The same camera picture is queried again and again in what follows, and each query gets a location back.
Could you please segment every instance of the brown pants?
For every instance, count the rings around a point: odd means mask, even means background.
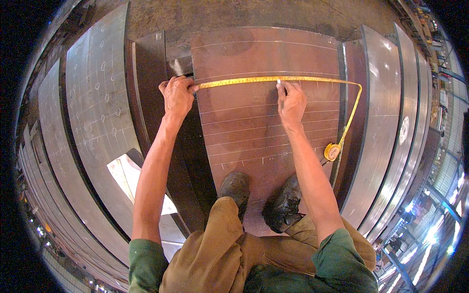
[[[369,270],[375,268],[371,244],[346,220],[345,228]],[[305,216],[285,231],[288,236],[257,237],[244,233],[238,207],[231,197],[216,201],[205,231],[192,233],[171,260],[160,292],[242,292],[252,266],[270,264],[307,275],[318,248],[316,229]]]

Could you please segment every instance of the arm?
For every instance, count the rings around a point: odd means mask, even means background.
[[[306,108],[306,95],[298,83],[282,81],[281,85],[277,84],[277,89],[279,115],[292,146],[296,175],[309,215],[316,226],[318,244],[320,244],[335,230],[345,227],[331,184],[301,124]]]
[[[172,77],[159,85],[165,98],[165,115],[148,152],[135,194],[132,239],[147,239],[161,244],[159,219],[166,192],[169,162],[179,128],[192,108],[194,81],[185,76]]]

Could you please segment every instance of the green shirt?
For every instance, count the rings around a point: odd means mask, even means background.
[[[130,242],[129,292],[158,292],[168,261],[161,245],[143,239]],[[245,292],[378,292],[373,274],[355,250],[346,229],[338,229],[313,253],[314,277],[270,265],[253,267]]]

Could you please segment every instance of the green sleeve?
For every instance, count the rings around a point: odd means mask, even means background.
[[[378,292],[375,277],[366,268],[344,228],[324,239],[311,259],[316,266],[315,283],[320,282],[337,292]]]
[[[169,263],[160,244],[146,239],[129,243],[129,293],[158,292]]]

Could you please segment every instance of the work boot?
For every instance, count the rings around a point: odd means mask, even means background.
[[[283,233],[304,217],[304,214],[298,212],[301,196],[298,178],[293,174],[267,199],[262,217],[272,231]]]
[[[246,212],[249,198],[249,176],[241,172],[231,172],[228,174],[221,183],[218,192],[218,198],[229,196],[233,198],[238,206],[238,218],[241,220]]]

